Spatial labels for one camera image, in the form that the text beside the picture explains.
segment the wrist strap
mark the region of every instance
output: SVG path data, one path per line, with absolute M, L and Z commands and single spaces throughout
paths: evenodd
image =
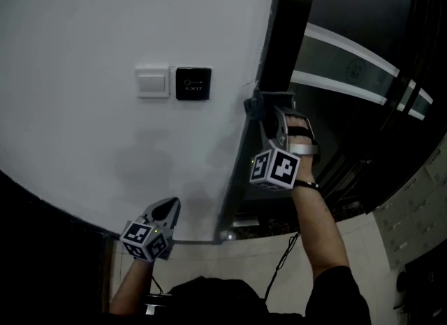
M 320 186 L 313 182 L 305 182 L 305 181 L 301 181 L 301 180 L 295 180 L 295 183 L 293 184 L 293 186 L 294 187 L 303 186 L 303 187 L 313 188 L 313 189 L 316 189 L 317 191 L 320 191 Z

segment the black strap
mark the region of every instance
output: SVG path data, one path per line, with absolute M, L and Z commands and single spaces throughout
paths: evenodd
M 305 127 L 287 127 L 287 134 L 289 136 L 306 136 L 312 141 L 314 140 L 312 137 L 312 132 Z
M 313 189 L 316 189 L 317 191 L 320 191 L 320 186 L 313 182 L 305 182 L 305 181 L 301 181 L 301 180 L 295 180 L 295 183 L 293 184 L 293 186 L 294 187 L 303 186 L 303 187 L 313 188 Z

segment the white stripe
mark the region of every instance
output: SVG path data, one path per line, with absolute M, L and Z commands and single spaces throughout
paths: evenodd
M 410 88 L 414 89 L 416 87 L 416 82 L 414 80 L 410 80 L 410 83 L 408 84 L 408 86 Z M 430 104 L 433 104 L 432 97 L 429 94 L 427 94 L 427 92 L 424 89 L 419 90 L 419 95 L 421 95 Z
M 398 109 L 399 111 L 404 111 L 404 108 L 405 108 L 405 105 L 402 104 L 402 103 L 400 103 L 400 104 L 397 106 L 397 109 Z M 425 117 L 424 115 L 422 115 L 421 113 L 417 112 L 417 111 L 414 110 L 414 109 L 410 109 L 410 111 L 408 112 L 408 115 L 413 116 L 413 117 L 415 117 L 416 119 L 419 119 L 419 120 L 424 120 L 424 117 Z
M 330 90 L 331 92 L 339 92 L 346 95 L 355 96 L 357 98 L 372 101 L 373 103 L 379 105 L 385 105 L 386 98 L 369 92 L 360 87 L 355 87 L 354 85 L 345 84 L 344 82 L 337 82 L 336 80 L 324 78 L 322 76 L 304 73 L 302 71 L 293 71 L 291 82 L 296 82 L 298 84 L 305 84 L 311 87 L 318 87 L 319 89 Z M 400 103 L 397 107 L 399 111 L 404 110 L 405 105 Z M 419 120 L 424 120 L 424 115 L 418 113 L 417 111 L 411 109 L 409 115 L 416 117 Z
M 351 39 L 340 36 L 333 31 L 324 29 L 312 23 L 307 23 L 305 36 L 335 45 L 340 49 L 357 55 L 358 57 L 367 60 L 369 63 L 378 66 L 380 69 L 383 69 L 394 77 L 397 77 L 397 75 L 399 74 L 399 69 L 393 66 L 390 62 L 387 62 L 384 58 L 378 56 L 377 54 L 361 46 L 360 44 L 353 42 Z M 410 80 L 409 87 L 414 89 L 415 86 L 416 83 L 413 80 Z M 419 91 L 419 95 L 421 95 L 430 104 L 433 103 L 433 99 L 429 94 L 427 94 L 424 89 L 421 89 Z

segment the black sleeve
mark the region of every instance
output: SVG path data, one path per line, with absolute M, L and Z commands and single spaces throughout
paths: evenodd
M 310 324 L 371 324 L 366 300 L 360 295 L 351 269 L 338 266 L 321 273 L 306 307 Z

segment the hand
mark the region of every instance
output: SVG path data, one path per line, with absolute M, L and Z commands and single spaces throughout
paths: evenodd
M 288 127 L 304 127 L 307 129 L 306 122 L 300 117 L 286 116 L 286 123 Z M 311 145 L 312 140 L 306 136 L 289 136 L 289 143 L 299 143 L 304 145 Z M 301 156 L 300 167 L 298 167 L 298 172 L 296 175 L 297 180 L 306 182 L 315 182 L 314 176 L 312 175 L 312 155 Z

